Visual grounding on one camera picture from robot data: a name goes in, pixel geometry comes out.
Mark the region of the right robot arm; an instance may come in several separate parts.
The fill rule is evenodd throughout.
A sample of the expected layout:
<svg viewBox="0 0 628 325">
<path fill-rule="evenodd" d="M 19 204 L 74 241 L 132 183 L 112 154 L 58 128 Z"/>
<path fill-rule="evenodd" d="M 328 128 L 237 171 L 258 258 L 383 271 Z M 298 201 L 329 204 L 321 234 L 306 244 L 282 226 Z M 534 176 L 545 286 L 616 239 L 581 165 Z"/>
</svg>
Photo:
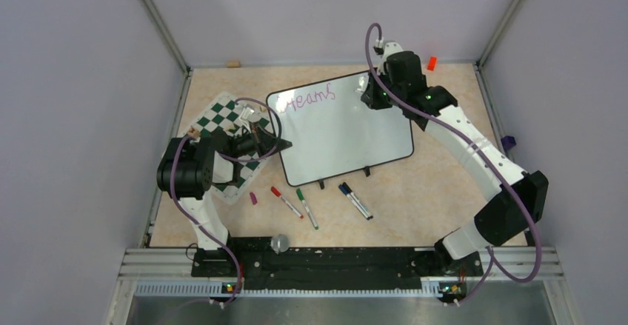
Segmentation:
<svg viewBox="0 0 628 325">
<path fill-rule="evenodd" d="M 487 201 L 471 221 L 435 243 L 436 269 L 453 275 L 467 256 L 501 246 L 525 229 L 539 241 L 535 225 L 543 213 L 547 177 L 509 160 L 472 124 L 447 89 L 428 86 L 414 52 L 393 45 L 376 54 L 381 63 L 370 68 L 361 100 L 372 110 L 399 108 L 456 158 Z"/>
</svg>

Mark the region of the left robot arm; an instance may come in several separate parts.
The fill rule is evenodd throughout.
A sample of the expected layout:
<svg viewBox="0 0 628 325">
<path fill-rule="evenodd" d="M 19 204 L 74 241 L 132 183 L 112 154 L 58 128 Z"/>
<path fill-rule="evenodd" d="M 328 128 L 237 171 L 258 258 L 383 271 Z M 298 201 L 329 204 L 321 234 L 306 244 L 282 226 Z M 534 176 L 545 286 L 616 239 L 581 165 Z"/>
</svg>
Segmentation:
<svg viewBox="0 0 628 325">
<path fill-rule="evenodd" d="M 186 135 L 170 140 L 156 172 L 158 188 L 170 196 L 190 222 L 198 248 L 214 250 L 209 265 L 219 275 L 233 273 L 238 257 L 227 246 L 230 233 L 220 221 L 210 189 L 237 186 L 246 163 L 260 161 L 292 145 L 258 122 L 236 135 L 216 130 L 197 139 Z"/>
</svg>

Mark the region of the whiteboard with black frame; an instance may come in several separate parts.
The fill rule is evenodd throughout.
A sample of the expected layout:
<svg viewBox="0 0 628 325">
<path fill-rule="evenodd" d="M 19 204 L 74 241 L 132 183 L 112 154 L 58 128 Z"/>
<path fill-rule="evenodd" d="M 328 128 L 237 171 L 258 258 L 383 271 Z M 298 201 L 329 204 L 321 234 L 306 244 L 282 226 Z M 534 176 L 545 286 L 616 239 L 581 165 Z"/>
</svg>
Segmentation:
<svg viewBox="0 0 628 325">
<path fill-rule="evenodd" d="M 270 93 L 281 137 L 291 147 L 280 158 L 292 187 L 409 157 L 411 122 L 391 107 L 371 110 L 361 101 L 366 71 Z"/>
</svg>

